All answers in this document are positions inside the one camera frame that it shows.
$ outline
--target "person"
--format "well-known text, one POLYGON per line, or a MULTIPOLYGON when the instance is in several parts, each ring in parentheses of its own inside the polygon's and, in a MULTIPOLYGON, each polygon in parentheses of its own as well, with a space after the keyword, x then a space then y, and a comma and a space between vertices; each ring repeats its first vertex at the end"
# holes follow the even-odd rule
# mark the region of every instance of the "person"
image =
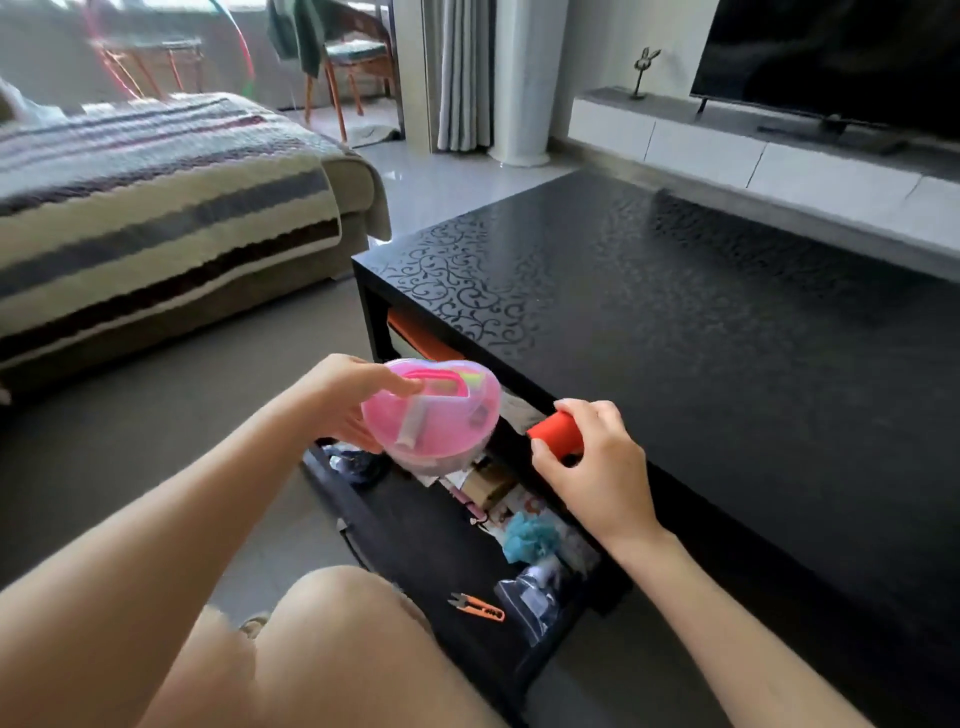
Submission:
MULTIPOLYGON (((354 567, 314 571, 250 639, 205 603, 311 441, 379 449, 359 404, 422 383, 341 354, 185 470, 0 593, 10 726, 502 726, 417 607, 354 567)), ((533 462, 657 605, 738 728, 866 726, 657 521, 643 450, 608 401, 563 400, 584 439, 533 462)))

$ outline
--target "orange scissors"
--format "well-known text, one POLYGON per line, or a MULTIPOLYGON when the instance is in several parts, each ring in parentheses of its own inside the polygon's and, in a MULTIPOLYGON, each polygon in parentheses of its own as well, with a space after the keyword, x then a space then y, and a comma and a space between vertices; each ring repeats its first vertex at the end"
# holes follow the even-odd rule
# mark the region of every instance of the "orange scissors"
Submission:
POLYGON ((478 599, 476 596, 458 594, 457 592, 451 592, 450 595, 453 598, 448 599, 447 603, 452 604, 461 612, 483 617, 484 619, 492 619, 493 621, 503 621, 506 618, 502 609, 498 609, 478 599))

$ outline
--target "gray curtain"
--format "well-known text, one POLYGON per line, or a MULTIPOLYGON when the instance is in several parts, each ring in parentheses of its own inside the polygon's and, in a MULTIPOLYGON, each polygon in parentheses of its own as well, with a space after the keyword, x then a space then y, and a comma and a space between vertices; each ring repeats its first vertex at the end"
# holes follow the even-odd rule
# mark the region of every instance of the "gray curtain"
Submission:
POLYGON ((489 147, 492 134, 495 0, 444 0, 440 128, 447 152, 489 147))

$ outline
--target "table top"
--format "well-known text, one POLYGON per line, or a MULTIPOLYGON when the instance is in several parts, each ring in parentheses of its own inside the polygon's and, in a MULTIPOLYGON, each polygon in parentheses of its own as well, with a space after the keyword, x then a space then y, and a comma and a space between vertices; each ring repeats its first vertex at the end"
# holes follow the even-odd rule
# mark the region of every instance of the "table top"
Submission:
POLYGON ((357 262, 960 665, 960 287, 587 173, 357 262))

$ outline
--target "forearm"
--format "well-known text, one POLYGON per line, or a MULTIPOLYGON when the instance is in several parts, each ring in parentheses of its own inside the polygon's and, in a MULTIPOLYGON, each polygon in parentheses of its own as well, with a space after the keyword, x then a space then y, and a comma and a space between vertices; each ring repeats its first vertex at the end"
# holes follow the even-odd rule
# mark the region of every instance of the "forearm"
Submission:
POLYGON ((0 594, 0 715, 129 726, 303 448, 274 400, 223 443, 0 594))
POLYGON ((736 728, 870 723, 716 584, 672 535, 614 557, 657 605, 736 728))

